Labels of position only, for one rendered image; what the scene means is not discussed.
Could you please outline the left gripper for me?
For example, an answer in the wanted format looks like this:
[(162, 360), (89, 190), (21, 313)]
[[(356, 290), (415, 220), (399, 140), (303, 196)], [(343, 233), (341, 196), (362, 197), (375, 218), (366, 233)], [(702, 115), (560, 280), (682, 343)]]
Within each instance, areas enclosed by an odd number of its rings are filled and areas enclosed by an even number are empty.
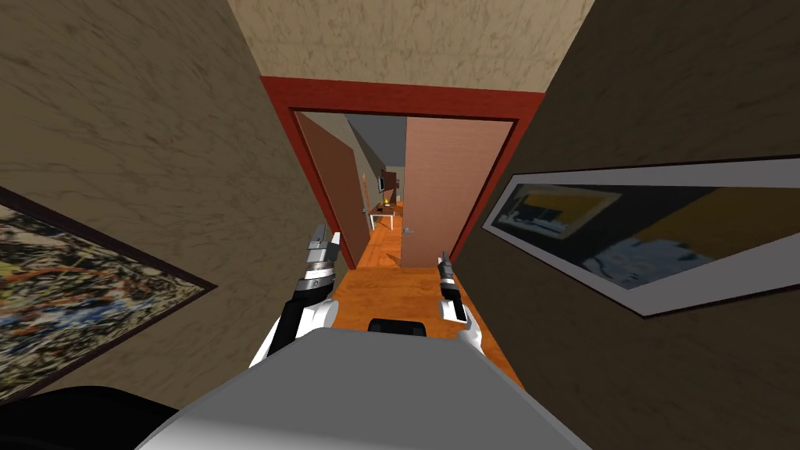
[(332, 269), (340, 253), (341, 233), (335, 232), (330, 241), (325, 241), (327, 225), (320, 224), (312, 234), (308, 245), (308, 269)]

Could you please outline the dark brown door leaf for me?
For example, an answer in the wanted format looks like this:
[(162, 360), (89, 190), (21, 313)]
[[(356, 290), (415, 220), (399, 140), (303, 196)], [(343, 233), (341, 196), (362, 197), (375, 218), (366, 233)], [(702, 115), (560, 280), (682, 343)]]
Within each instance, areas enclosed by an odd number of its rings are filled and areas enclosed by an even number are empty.
[(354, 269), (370, 240), (354, 152), (304, 113), (295, 115)]

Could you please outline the white table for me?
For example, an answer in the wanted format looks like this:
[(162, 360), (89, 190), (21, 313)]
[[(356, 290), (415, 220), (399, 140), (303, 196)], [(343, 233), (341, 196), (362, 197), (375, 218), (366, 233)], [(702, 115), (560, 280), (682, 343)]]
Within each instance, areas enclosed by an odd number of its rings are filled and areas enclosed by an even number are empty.
[(368, 213), (370, 218), (370, 227), (372, 231), (376, 229), (376, 220), (379, 217), (387, 217), (389, 219), (389, 229), (394, 230), (395, 217), (397, 216), (398, 207), (394, 204), (388, 205), (375, 205)]

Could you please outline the light brown door leaf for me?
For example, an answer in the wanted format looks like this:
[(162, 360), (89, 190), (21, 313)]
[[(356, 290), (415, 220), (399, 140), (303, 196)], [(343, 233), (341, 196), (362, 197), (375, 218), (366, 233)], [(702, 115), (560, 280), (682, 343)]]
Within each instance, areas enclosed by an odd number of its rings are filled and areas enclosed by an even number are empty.
[(434, 267), (452, 252), (512, 128), (509, 121), (410, 117), (401, 264)]

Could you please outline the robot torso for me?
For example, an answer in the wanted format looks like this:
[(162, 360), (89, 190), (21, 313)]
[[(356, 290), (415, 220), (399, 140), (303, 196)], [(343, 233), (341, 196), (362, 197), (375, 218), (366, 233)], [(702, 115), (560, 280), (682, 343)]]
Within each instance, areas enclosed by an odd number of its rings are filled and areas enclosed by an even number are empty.
[(480, 351), (478, 335), (311, 330), (137, 450), (591, 450)]

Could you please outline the white-framed blue yellow picture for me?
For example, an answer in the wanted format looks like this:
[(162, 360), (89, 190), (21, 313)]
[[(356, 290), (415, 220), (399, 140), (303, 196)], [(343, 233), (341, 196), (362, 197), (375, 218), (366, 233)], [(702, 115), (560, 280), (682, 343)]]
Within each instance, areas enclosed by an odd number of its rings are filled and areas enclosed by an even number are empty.
[(512, 176), (483, 227), (640, 316), (800, 287), (800, 156)]

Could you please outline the dark-framed abstract painting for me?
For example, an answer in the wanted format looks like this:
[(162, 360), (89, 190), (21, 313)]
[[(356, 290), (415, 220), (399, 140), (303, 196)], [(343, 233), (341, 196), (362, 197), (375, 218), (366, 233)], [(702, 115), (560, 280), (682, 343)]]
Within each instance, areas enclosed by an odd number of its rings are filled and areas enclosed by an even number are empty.
[(32, 395), (213, 288), (0, 187), (0, 404)]

